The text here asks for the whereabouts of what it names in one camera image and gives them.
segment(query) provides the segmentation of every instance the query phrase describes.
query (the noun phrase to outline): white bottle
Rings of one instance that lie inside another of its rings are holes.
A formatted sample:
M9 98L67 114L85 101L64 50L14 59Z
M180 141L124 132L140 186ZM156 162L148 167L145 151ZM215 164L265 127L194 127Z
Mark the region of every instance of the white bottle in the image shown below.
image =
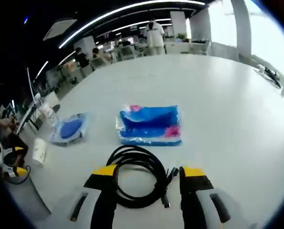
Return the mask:
M35 95L35 101L37 109L46 117L49 124L54 127L59 120L56 112L50 107L45 99L40 96L39 93Z

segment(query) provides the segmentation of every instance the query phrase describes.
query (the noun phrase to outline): white shirt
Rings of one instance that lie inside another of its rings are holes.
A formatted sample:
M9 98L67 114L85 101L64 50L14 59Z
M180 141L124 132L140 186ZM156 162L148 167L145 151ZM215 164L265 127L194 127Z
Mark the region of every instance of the white shirt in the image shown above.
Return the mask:
M147 45L149 48L152 47L159 47L159 46L164 46L163 42L163 34L164 30L162 26L155 21L152 21L153 27L150 30L149 25L145 27L144 30L144 37L147 37Z

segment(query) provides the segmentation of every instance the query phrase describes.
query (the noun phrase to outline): white table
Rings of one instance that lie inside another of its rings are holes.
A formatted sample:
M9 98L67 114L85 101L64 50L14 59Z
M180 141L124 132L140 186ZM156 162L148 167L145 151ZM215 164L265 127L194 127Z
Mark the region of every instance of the white table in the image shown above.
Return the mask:
M92 119L83 142L67 148L48 143L44 166L30 162L30 177L50 210L60 197L83 186L120 145L115 116L124 104L179 105L183 144L146 148L166 168L201 167L215 187L238 201L250 222L269 219L281 203L284 99L248 65L211 56L162 55L98 69L62 99L60 118L90 112ZM49 132L44 125L38 137L47 141ZM119 179L125 192L137 196L154 184L143 172ZM136 210L118 206L114 228L183 228L178 178L168 195L170 209L161 201Z

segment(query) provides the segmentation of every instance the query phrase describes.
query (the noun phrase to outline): pink pattern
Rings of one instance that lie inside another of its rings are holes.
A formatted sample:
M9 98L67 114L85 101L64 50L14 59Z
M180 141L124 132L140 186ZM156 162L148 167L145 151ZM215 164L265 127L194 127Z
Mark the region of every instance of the pink pattern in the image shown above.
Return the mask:
M179 137L180 127L178 125L172 125L165 129L164 137Z
M140 111L143 107L142 106L139 106L139 105L130 105L129 106L129 109L131 111L134 111L134 112L137 112L137 111Z

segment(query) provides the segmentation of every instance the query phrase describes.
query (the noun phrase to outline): blue plastic package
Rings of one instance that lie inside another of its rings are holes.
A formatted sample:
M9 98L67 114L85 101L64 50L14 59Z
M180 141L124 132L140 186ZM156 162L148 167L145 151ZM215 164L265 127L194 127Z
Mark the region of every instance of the blue plastic package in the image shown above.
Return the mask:
M127 106L117 116L116 128L122 144L176 146L182 142L177 106Z
M88 113L74 114L68 119L59 120L50 136L50 142L67 144L84 137L88 126Z

